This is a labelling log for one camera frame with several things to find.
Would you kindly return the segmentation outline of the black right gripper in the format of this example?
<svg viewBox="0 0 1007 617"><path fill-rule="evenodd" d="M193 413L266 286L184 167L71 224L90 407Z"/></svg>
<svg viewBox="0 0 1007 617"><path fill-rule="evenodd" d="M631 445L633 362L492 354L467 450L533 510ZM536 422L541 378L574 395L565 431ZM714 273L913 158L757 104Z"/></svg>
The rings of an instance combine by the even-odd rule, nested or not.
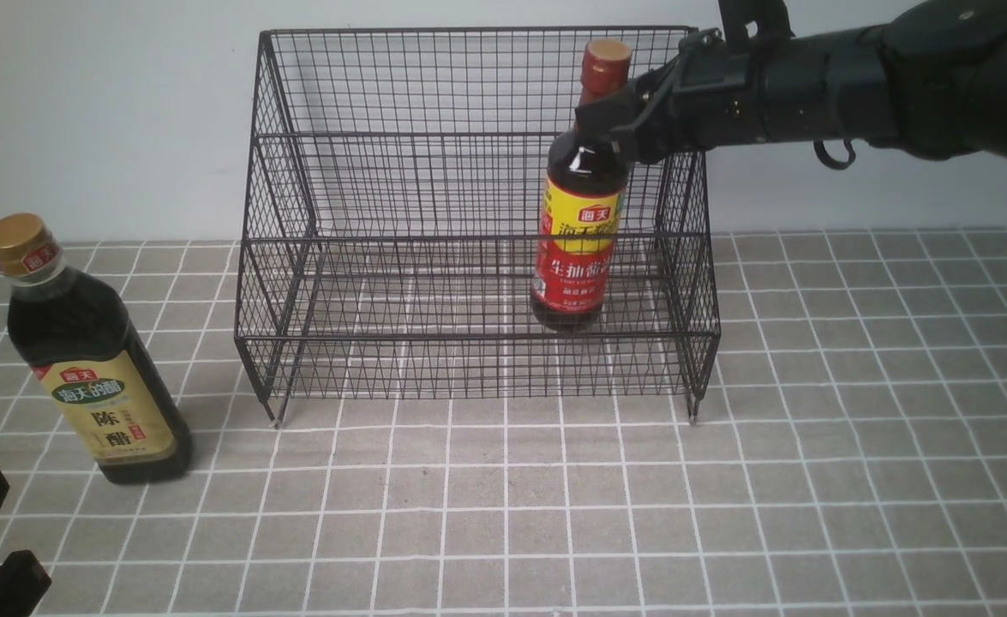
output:
<svg viewBox="0 0 1007 617"><path fill-rule="evenodd" d="M575 114L621 108L635 123L610 130L629 165L653 165L683 152L767 143L761 78L777 47L793 38L782 1L720 1L720 27L684 36L663 70L583 75Z"/></svg>

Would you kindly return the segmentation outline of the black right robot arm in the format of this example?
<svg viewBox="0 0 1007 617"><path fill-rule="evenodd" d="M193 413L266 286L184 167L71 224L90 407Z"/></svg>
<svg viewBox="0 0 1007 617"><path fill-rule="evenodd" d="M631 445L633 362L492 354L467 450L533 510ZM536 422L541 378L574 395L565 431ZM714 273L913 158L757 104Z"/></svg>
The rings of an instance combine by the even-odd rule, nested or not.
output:
<svg viewBox="0 0 1007 617"><path fill-rule="evenodd" d="M827 141L943 161L1007 158L1007 1L926 1L890 23L797 38L782 1L722 1L667 65L575 110L628 163Z"/></svg>

